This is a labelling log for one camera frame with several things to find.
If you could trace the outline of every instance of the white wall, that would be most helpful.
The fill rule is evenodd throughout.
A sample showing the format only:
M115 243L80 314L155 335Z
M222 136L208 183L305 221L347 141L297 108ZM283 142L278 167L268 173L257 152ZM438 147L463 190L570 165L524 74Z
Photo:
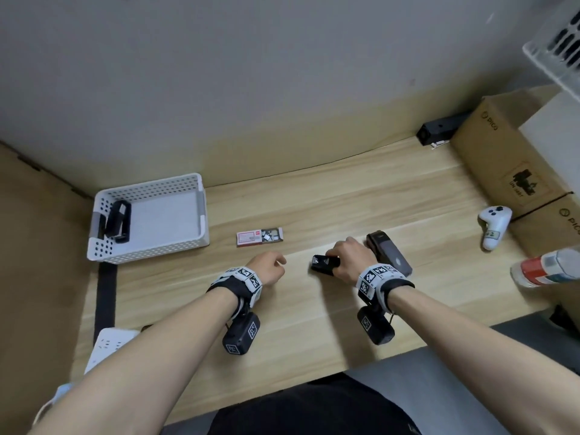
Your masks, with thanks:
M85 187L203 170L218 140L529 68L557 1L0 0L0 139Z

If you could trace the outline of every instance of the white power strip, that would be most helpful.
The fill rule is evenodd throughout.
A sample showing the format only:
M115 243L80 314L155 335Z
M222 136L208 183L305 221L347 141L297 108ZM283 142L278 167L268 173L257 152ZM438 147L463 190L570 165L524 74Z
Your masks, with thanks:
M103 328L86 364L85 374L139 334L134 329Z

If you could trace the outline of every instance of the wooden desk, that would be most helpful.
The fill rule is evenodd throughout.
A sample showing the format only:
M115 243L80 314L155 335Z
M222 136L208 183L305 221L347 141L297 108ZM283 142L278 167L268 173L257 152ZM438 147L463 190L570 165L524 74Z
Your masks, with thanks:
M288 264L256 305L262 327L251 351L230 356L217 341L169 422L424 345L395 318L395 338L374 346L357 321L362 303L353 289L308 273L312 255L348 235L385 230L414 268L419 290L485 324L547 306L524 298L512 283L509 266L524 254L509 235L493 253L480 249L477 214L489 204L449 145L431 150L412 138L327 165L209 188L207 199L207 248L120 266L118 327L140 329L162 319L259 252L279 249ZM236 232L277 226L284 228L283 242L236 248ZM95 288L93 275L73 380L91 352Z

